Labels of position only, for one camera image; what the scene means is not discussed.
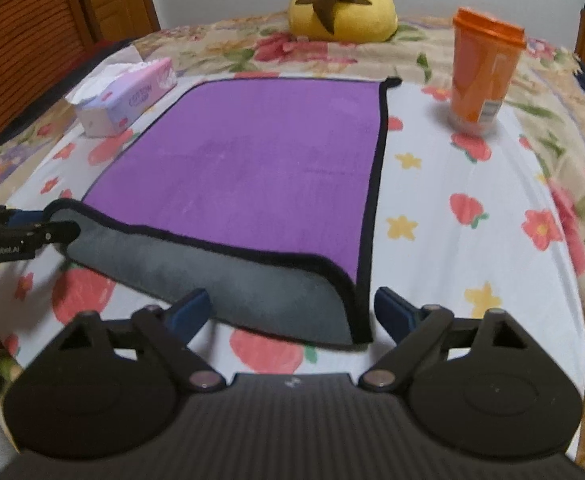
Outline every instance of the pink tissue box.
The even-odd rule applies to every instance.
[[[75,106],[89,137],[117,136],[176,85],[170,57],[119,76],[90,101]]]

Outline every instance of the floral bedsheet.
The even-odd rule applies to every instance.
[[[394,37],[377,44],[296,39],[287,31],[284,13],[163,30],[135,44],[144,59],[170,56],[179,75],[228,72],[241,76],[280,72],[310,72],[317,77],[334,73],[372,78],[398,75],[406,81],[427,85],[432,96],[442,101],[448,99],[451,86],[453,33],[450,20],[440,18],[403,18]],[[563,229],[557,236],[567,243],[585,314],[585,94],[573,77],[578,69],[568,50],[531,39],[507,102],[515,109],[526,132],[520,142],[537,154],[542,168],[538,179],[549,187],[556,203]],[[5,203],[21,186],[72,128],[74,120],[71,108],[62,100],[0,147],[0,203]],[[105,142],[100,149],[104,153],[93,156],[114,156],[120,147],[116,144]],[[63,158],[64,153],[55,153],[54,157]],[[15,295],[25,294],[28,289],[28,276],[23,276]],[[0,373],[5,379],[0,406],[2,393],[20,373],[11,356],[17,351],[18,341],[0,341]],[[303,352],[301,358],[314,358],[312,349]],[[263,368],[266,364],[259,360],[266,354],[272,352],[250,357],[255,361],[251,367]],[[585,407],[577,461],[585,467]]]

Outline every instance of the screw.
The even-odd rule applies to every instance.
[[[199,370],[190,376],[190,382],[193,386],[202,390],[209,390],[221,383],[222,377],[213,370]]]
[[[289,388],[295,388],[301,384],[301,379],[298,377],[291,377],[290,379],[285,380],[284,384]]]
[[[395,374],[388,370],[370,370],[363,377],[364,383],[375,388],[383,388],[395,382]]]
[[[157,314],[158,312],[164,311],[164,309],[160,307],[158,304],[146,305],[144,308],[150,311],[151,314]]]

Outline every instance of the pikachu plush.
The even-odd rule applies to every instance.
[[[397,29],[393,0],[291,0],[290,31],[311,40],[385,41]]]

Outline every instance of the plastic tumbler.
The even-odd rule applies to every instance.
[[[524,29],[472,9],[453,18],[455,58],[450,121],[460,132],[489,132],[506,97],[519,56]]]

